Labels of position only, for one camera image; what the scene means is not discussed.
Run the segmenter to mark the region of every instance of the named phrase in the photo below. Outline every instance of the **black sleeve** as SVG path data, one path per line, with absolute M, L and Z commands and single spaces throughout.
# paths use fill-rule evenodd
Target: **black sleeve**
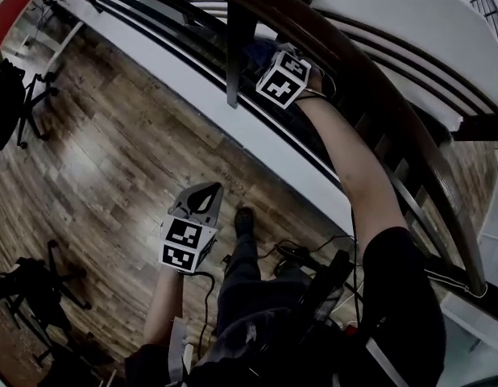
M 127 387 L 165 387 L 168 375 L 168 347 L 146 344 L 126 358 Z
M 378 234 L 363 256 L 363 321 L 354 359 L 340 374 L 342 387 L 394 385 L 365 348 L 372 337 L 409 387 L 435 386 L 444 369 L 446 331 L 410 233 Z

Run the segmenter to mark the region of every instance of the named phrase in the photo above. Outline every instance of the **forearm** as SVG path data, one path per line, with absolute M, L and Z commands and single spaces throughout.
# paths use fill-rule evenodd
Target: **forearm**
M 145 343 L 168 345 L 174 318 L 182 316 L 183 275 L 162 265 L 143 329 Z
M 394 189 L 380 162 L 351 125 L 327 101 L 297 101 L 321 136 L 355 213 L 362 251 L 389 227 L 406 227 Z

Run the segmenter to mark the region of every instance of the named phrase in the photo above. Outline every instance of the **gray strap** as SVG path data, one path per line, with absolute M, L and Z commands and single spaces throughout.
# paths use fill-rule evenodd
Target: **gray strap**
M 175 317 L 168 346 L 168 375 L 170 385 L 175 385 L 183 380 L 183 352 L 186 337 L 186 324 L 182 318 Z
M 409 387 L 374 339 L 369 339 L 365 347 L 397 387 Z

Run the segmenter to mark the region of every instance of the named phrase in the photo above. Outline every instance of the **white marker cube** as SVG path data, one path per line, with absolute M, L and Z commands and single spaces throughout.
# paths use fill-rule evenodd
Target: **white marker cube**
M 286 109 L 308 85 L 310 68 L 307 61 L 280 52 L 256 83 L 256 92 Z
M 166 215 L 161 224 L 160 264 L 185 273 L 194 273 L 210 252 L 216 229 L 205 227 L 188 219 Z

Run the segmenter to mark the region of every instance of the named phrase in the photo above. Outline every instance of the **black shoe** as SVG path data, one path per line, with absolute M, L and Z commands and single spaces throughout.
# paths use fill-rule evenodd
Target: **black shoe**
M 240 208 L 234 216 L 234 230 L 236 236 L 253 235 L 255 229 L 255 215 L 251 208 Z

